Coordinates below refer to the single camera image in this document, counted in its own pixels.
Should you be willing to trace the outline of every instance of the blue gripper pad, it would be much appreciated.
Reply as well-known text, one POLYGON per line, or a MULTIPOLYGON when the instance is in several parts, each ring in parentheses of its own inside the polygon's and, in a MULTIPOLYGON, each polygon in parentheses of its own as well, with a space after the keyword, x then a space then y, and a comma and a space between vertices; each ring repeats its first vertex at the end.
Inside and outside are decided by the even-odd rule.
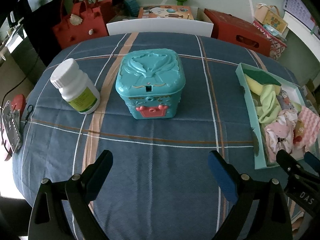
POLYGON ((225 198, 233 204, 238 200, 237 181, 239 173, 217 151, 211 151, 208 157, 209 168, 221 188, 225 198))
POLYGON ((320 160, 318 160, 316 156, 311 152, 306 152, 304 155, 304 161, 320 175, 320 160))

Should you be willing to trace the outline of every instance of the white plastic bottle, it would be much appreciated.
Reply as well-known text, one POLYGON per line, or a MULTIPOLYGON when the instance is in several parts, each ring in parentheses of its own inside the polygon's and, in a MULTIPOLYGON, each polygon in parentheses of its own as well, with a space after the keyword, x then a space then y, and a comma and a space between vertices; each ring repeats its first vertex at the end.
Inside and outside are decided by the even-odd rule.
POLYGON ((99 91, 73 58, 57 66, 50 81, 62 98, 81 114, 92 113, 100 103, 99 91))

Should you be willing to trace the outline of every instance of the plastic bottle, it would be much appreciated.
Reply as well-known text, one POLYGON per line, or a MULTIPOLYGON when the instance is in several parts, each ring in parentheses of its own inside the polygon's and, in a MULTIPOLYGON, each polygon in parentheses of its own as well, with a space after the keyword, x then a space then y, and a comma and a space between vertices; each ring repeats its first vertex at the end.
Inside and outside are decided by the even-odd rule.
POLYGON ((73 58, 57 66, 50 81, 62 98, 81 114, 92 113, 100 103, 99 91, 73 58))
POLYGON ((140 6, 137 0, 124 0, 124 4, 132 17, 138 17, 140 6))

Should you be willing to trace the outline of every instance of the folded fabric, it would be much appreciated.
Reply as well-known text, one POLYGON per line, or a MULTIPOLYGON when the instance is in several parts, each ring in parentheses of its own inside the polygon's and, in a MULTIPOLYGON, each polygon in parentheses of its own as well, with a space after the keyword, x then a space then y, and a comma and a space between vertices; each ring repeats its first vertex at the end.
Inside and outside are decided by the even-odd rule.
POLYGON ((267 155, 270 163, 276 162, 279 150, 290 153, 293 148, 293 130, 298 121, 294 110, 282 110, 275 122, 267 125, 265 130, 267 155))
POLYGON ((256 107, 259 123, 265 125, 274 122, 281 111, 281 106, 276 98, 276 92, 273 85, 264 85, 260 95, 262 106, 256 107))
POLYGON ((320 130, 320 117, 309 108, 302 106, 298 119, 301 124, 295 129, 295 146, 298 149, 305 147, 305 151, 308 151, 316 142, 320 130))
POLYGON ((279 102, 282 110, 285 110, 285 109, 293 110, 294 109, 294 106, 291 103, 287 92, 284 91, 283 89, 280 89, 280 93, 277 96, 277 99, 278 99, 278 102, 279 102))

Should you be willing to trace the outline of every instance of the red handbag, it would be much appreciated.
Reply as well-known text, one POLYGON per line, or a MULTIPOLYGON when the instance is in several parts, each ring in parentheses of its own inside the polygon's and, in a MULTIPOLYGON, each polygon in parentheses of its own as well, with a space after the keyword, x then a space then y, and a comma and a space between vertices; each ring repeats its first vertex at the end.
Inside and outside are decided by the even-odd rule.
POLYGON ((89 7, 100 7, 100 12, 105 24, 107 24, 114 16, 116 16, 115 11, 112 9, 112 0, 95 0, 95 3, 90 3, 89 7))
POLYGON ((62 49, 65 49, 73 44, 89 39, 108 36, 106 21, 114 17, 112 11, 112 3, 101 3, 96 0, 94 4, 89 4, 88 0, 77 2, 73 5, 71 14, 62 15, 63 3, 61 1, 60 17, 61 22, 53 27, 53 32, 62 49), (71 15, 76 15, 82 19, 78 22, 71 21, 71 15))

